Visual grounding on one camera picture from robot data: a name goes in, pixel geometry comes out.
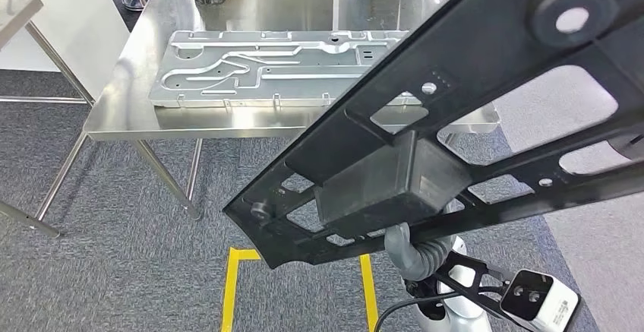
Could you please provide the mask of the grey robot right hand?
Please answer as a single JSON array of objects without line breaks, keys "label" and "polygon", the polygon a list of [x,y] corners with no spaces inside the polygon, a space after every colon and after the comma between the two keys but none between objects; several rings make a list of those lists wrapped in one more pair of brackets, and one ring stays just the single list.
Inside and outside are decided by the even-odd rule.
[{"label": "grey robot right hand", "polygon": [[412,280],[418,271],[416,262],[418,252],[410,242],[408,223],[400,223],[386,228],[384,247],[403,279]]}]

